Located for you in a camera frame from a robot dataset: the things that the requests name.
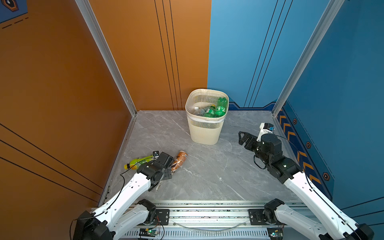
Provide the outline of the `brown label bottle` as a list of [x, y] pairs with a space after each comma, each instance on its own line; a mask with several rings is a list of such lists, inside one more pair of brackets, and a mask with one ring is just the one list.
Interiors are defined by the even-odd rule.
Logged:
[[180, 151], [175, 158], [174, 162], [171, 164], [171, 171], [174, 173], [177, 169], [179, 169], [184, 162], [186, 161], [188, 154], [184, 151]]

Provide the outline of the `green soda bottle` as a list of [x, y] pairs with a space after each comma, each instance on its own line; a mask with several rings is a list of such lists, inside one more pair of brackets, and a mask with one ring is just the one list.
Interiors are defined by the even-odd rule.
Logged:
[[214, 118], [216, 115], [216, 106], [211, 105], [206, 108], [205, 113], [203, 114], [204, 117], [206, 118]]
[[217, 107], [215, 110], [215, 117], [219, 118], [224, 116], [227, 113], [228, 100], [225, 97], [220, 97], [217, 102]]

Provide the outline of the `red label water bottle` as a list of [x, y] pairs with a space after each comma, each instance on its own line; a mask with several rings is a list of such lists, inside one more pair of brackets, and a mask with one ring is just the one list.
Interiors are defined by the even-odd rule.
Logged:
[[193, 115], [195, 116], [203, 116], [206, 112], [206, 110], [204, 108], [199, 108], [199, 107], [195, 107], [194, 109], [195, 111], [193, 112]]

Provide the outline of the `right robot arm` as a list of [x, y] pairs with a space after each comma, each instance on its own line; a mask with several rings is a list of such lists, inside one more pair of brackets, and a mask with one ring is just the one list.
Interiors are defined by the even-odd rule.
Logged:
[[374, 231], [366, 224], [358, 224], [332, 203], [314, 184], [303, 169], [283, 155], [282, 142], [271, 133], [256, 137], [239, 132], [239, 144], [253, 152], [264, 163], [264, 168], [290, 189], [317, 221], [296, 212], [279, 199], [265, 204], [264, 216], [268, 224], [288, 225], [310, 240], [372, 240]]

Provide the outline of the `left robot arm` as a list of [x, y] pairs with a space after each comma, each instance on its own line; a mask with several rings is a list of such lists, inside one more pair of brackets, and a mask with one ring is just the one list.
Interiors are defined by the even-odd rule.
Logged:
[[83, 212], [70, 227], [71, 240], [118, 240], [140, 224], [151, 224], [156, 205], [139, 201], [145, 192], [153, 190], [171, 169], [174, 158], [164, 152], [154, 154], [128, 165], [136, 170], [133, 177], [123, 182], [121, 190], [93, 212]]

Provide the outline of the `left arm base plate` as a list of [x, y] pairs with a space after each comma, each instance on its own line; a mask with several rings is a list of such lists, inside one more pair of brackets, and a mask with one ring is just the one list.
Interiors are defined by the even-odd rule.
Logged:
[[155, 216], [152, 225], [163, 225], [168, 226], [170, 220], [170, 210], [169, 209], [156, 209]]

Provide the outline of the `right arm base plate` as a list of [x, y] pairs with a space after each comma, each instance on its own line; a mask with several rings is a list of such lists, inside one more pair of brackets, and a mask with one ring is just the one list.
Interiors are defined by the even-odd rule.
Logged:
[[264, 214], [264, 209], [249, 209], [248, 213], [251, 226], [262, 226], [269, 224]]

